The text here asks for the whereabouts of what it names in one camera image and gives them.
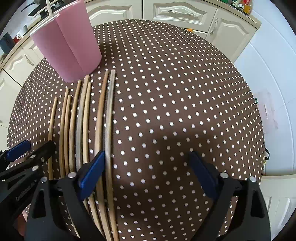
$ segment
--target screw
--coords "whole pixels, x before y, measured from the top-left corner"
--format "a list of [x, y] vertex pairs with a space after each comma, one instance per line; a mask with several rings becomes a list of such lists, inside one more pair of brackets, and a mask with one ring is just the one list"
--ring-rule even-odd
[[70, 172], [68, 174], [68, 178], [74, 178], [74, 177], [76, 177], [76, 172]]
[[44, 183], [47, 181], [47, 177], [41, 177], [40, 182]]
[[253, 182], [253, 183], [257, 181], [257, 179], [256, 179], [255, 177], [253, 177], [253, 176], [249, 177], [249, 179], [250, 179], [250, 181]]
[[32, 167], [32, 171], [34, 172], [34, 171], [36, 171], [38, 168], [39, 168], [39, 166], [33, 166], [33, 167]]
[[228, 176], [228, 174], [226, 173], [226, 172], [221, 172], [220, 173], [220, 177], [222, 177], [222, 178], [228, 178], [229, 176]]

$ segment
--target pink container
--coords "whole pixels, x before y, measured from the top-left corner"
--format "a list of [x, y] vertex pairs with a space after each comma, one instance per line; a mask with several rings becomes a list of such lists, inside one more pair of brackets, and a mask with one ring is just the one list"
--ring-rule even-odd
[[51, 66], [66, 82], [83, 79], [102, 59], [83, 0], [75, 1], [30, 34]]

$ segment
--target cabinet handle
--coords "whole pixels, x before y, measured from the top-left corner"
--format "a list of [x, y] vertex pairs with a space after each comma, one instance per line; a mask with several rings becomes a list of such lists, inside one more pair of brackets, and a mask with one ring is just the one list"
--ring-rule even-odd
[[178, 12], [178, 11], [175, 11], [175, 10], [169, 10], [168, 12], [171, 12], [171, 13], [178, 13], [178, 14], [183, 14], [183, 15], [189, 15], [189, 16], [194, 17], [194, 14], [193, 14], [193, 13]]
[[212, 34], [215, 32], [215, 30], [216, 30], [216, 28], [217, 28], [217, 26], [218, 26], [218, 21], [219, 21], [219, 19], [216, 18], [216, 19], [215, 19], [215, 27], [214, 27], [213, 30], [210, 32], [210, 35], [212, 35]]
[[26, 57], [27, 62], [28, 62], [30, 65], [34, 66], [34, 64], [29, 60], [29, 58], [27, 57], [27, 55], [24, 54], [24, 56]]

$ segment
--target round table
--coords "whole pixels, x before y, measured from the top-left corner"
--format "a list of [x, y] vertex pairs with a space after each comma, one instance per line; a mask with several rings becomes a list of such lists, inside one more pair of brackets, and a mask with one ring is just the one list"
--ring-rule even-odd
[[[121, 20], [93, 29], [102, 61], [91, 74], [89, 157], [94, 157], [104, 72], [115, 69], [112, 174], [120, 240], [190, 240], [212, 205], [188, 165], [190, 151], [233, 178], [252, 175], [260, 181], [264, 138], [252, 93], [218, 49], [187, 30], [148, 20]], [[10, 119], [9, 147], [29, 139], [35, 150], [47, 141], [51, 107], [54, 97], [59, 98], [55, 178], [63, 97], [66, 88], [73, 96], [76, 86], [64, 82], [43, 59], [23, 85]], [[235, 203], [233, 198], [221, 235]]]

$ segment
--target white mug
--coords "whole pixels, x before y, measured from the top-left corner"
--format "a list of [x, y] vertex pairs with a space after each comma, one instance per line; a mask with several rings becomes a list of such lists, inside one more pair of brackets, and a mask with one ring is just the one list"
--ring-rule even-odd
[[28, 32], [28, 27], [25, 25], [22, 29], [17, 33], [17, 39], [21, 39], [25, 33]]

